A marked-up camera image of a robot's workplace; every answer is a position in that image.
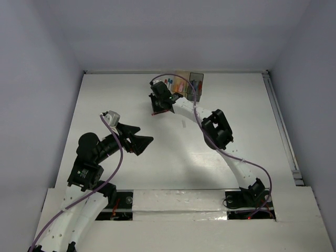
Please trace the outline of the red gel pen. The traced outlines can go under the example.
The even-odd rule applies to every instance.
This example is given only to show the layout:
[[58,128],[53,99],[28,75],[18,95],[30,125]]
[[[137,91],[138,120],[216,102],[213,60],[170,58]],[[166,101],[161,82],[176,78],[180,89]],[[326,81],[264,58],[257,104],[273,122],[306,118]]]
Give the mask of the red gel pen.
[[163,114],[163,113],[166,113],[166,112],[169,112],[169,110],[162,110],[162,111],[158,111],[158,112],[153,112],[151,115],[155,116],[155,115]]

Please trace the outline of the pink highlighter marker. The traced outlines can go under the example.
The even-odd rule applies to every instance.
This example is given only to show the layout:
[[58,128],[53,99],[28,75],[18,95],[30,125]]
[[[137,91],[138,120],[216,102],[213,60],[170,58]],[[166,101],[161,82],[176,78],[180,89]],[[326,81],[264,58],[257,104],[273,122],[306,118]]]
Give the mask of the pink highlighter marker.
[[181,82],[179,84],[178,92],[183,92],[183,90],[184,90],[184,82]]

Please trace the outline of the red pen thin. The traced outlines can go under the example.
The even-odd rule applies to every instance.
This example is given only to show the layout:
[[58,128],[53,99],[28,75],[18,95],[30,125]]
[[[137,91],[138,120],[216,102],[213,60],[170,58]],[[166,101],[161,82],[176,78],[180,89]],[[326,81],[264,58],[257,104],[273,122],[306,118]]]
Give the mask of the red pen thin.
[[202,81],[198,82],[198,93],[202,93],[202,84],[203,84]]

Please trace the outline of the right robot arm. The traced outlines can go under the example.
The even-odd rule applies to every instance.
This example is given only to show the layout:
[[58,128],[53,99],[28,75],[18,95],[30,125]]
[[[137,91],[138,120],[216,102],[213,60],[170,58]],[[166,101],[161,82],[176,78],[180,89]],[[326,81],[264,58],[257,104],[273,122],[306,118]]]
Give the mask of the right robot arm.
[[171,93],[166,84],[159,80],[151,81],[150,87],[153,111],[171,111],[197,123],[206,144],[220,154],[236,177],[243,202],[248,206],[258,203],[265,190],[264,184],[252,173],[246,160],[225,152],[234,138],[223,111],[198,107],[181,94]]

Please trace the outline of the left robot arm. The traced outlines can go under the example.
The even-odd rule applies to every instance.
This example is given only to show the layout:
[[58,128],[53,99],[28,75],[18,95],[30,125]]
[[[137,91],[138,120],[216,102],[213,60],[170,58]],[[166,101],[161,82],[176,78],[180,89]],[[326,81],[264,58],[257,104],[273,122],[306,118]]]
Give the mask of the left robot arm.
[[116,152],[140,155],[154,138],[138,136],[140,128],[131,125],[118,123],[115,129],[103,140],[92,132],[79,138],[60,210],[42,228],[29,251],[78,251],[101,211],[117,204],[116,186],[101,180],[101,162]]

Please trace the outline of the orange plastic container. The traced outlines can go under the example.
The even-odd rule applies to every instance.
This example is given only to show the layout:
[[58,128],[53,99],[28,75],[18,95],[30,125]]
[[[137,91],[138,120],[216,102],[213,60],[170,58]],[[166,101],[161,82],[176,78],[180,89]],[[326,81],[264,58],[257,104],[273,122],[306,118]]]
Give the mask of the orange plastic container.
[[183,96],[186,96],[187,94],[187,89],[189,87],[188,83],[186,80],[189,80],[189,76],[190,76],[190,72],[189,71],[175,71],[174,73],[174,78],[173,78],[173,84],[171,86],[171,92],[172,93],[176,93],[174,92],[174,84],[178,83],[180,84],[181,82],[184,82],[184,90],[183,92],[177,92],[182,94]]

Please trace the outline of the grey plastic container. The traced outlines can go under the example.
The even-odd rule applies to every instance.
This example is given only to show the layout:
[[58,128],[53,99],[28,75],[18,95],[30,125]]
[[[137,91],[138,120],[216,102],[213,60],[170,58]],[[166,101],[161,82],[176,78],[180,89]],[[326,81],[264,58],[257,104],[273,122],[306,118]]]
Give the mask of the grey plastic container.
[[[189,82],[193,86],[196,91],[196,101],[199,102],[202,95],[202,88],[203,88],[203,81],[204,81],[204,74],[197,73],[197,72],[190,72],[189,74]],[[194,100],[194,91],[191,86],[188,86],[187,89],[187,100],[193,101]]]

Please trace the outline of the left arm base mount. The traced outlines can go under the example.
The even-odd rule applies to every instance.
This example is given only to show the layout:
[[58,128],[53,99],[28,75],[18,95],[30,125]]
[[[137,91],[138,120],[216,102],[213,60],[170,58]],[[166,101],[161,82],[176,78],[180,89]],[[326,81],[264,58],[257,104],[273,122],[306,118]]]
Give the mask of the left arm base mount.
[[108,183],[97,193],[107,197],[107,206],[96,217],[97,221],[131,221],[133,220],[133,191],[118,190]]

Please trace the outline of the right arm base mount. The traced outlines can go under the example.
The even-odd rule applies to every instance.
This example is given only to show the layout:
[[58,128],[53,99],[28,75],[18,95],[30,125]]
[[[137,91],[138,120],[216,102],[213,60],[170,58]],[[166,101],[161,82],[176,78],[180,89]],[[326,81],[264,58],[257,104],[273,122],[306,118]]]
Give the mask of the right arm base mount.
[[264,189],[255,198],[247,190],[226,191],[222,205],[229,220],[276,219],[269,189]]

